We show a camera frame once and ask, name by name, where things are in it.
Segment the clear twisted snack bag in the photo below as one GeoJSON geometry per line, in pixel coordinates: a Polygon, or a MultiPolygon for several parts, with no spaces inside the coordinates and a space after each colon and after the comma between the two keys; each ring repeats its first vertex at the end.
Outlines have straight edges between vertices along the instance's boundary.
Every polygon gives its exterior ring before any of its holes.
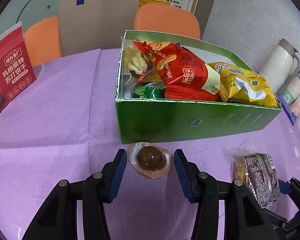
{"type": "Polygon", "coordinates": [[[253,148],[225,148],[224,155],[231,162],[231,178],[241,180],[260,207],[276,211],[280,187],[271,155],[253,148]]]}

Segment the braised egg packet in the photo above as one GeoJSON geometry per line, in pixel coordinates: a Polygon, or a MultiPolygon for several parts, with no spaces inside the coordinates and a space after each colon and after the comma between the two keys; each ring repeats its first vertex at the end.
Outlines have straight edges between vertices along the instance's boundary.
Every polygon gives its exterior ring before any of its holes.
{"type": "Polygon", "coordinates": [[[171,153],[150,142],[136,142],[127,148],[128,160],[134,170],[149,179],[167,176],[172,166],[171,153]]]}

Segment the yellow chip bag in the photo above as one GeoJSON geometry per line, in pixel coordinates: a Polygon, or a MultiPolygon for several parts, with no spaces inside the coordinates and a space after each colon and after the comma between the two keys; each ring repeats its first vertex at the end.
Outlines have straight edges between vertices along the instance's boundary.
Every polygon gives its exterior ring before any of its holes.
{"type": "Polygon", "coordinates": [[[225,62],[208,64],[220,75],[220,97],[224,102],[276,108],[277,101],[264,77],[252,70],[225,62]]]}

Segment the red biscuit packet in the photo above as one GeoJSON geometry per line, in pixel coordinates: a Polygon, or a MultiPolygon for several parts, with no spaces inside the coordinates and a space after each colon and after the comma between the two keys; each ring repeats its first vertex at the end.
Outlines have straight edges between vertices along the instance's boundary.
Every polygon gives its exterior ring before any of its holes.
{"type": "Polygon", "coordinates": [[[150,70],[139,81],[153,80],[165,85],[165,98],[177,100],[219,100],[220,75],[192,51],[173,42],[134,41],[150,70]]]}

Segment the green pea packet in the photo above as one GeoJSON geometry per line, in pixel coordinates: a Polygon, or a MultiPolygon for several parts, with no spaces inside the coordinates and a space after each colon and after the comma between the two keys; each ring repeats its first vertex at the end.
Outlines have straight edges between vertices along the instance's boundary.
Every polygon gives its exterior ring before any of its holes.
{"type": "Polygon", "coordinates": [[[154,83],[137,85],[133,89],[132,98],[137,99],[164,99],[165,88],[154,83]]]}

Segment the clear pastry packet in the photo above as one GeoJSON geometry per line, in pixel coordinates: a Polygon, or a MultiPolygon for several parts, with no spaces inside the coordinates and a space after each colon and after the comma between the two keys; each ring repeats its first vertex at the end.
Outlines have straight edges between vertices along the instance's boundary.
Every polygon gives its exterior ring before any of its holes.
{"type": "Polygon", "coordinates": [[[146,42],[122,38],[122,67],[132,79],[139,83],[153,69],[150,52],[146,42]]]}

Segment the paper cup pack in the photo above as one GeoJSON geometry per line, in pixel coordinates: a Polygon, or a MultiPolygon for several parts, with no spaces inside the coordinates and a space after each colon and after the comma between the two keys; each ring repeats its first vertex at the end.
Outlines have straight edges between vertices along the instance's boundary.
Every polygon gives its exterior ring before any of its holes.
{"type": "Polygon", "coordinates": [[[294,126],[297,118],[300,117],[300,71],[291,79],[284,92],[279,95],[279,103],[294,126]]]}

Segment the white thermos jug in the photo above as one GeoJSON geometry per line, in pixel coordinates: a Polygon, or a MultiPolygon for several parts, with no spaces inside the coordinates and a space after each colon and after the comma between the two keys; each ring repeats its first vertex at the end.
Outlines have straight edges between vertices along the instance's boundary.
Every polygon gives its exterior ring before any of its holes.
{"type": "Polygon", "coordinates": [[[274,94],[282,94],[290,80],[300,71],[298,50],[282,38],[272,54],[261,67],[259,75],[264,77],[274,94]]]}

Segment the red cracker box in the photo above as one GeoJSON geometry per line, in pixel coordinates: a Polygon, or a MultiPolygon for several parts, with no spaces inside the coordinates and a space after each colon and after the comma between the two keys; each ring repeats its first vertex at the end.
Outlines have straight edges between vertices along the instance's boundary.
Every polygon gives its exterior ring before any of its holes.
{"type": "Polygon", "coordinates": [[[0,36],[0,113],[36,79],[22,25],[16,24],[0,36]]]}

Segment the orange chair left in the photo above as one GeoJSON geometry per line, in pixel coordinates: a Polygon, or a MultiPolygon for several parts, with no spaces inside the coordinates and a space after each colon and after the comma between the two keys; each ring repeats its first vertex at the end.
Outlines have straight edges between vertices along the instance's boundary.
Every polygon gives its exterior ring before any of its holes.
{"type": "Polygon", "coordinates": [[[29,27],[24,41],[33,67],[62,57],[58,17],[46,18],[29,27]]]}

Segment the orange chair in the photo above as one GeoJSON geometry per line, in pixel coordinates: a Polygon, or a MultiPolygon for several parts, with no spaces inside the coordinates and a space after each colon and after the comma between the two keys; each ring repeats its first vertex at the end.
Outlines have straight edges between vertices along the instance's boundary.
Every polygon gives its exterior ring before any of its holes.
{"type": "Polygon", "coordinates": [[[149,3],[140,7],[134,29],[201,39],[199,22],[194,14],[164,4],[149,3]]]}
{"type": "Polygon", "coordinates": [[[33,67],[62,57],[58,17],[46,18],[29,27],[24,41],[33,67]]]}

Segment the brown cardboard sheet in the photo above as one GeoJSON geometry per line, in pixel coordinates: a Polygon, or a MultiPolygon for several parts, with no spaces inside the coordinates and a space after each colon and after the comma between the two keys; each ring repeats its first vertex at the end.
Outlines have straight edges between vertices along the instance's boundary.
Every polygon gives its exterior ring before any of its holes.
{"type": "Polygon", "coordinates": [[[121,46],[133,29],[139,0],[62,0],[58,26],[63,56],[121,46]]]}

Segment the orange chair right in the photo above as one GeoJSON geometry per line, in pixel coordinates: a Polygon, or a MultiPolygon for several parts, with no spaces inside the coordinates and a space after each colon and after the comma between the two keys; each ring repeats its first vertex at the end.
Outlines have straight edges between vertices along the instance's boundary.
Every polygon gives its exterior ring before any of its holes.
{"type": "Polygon", "coordinates": [[[199,22],[194,14],[164,4],[149,3],[140,7],[134,29],[201,39],[199,22]]]}

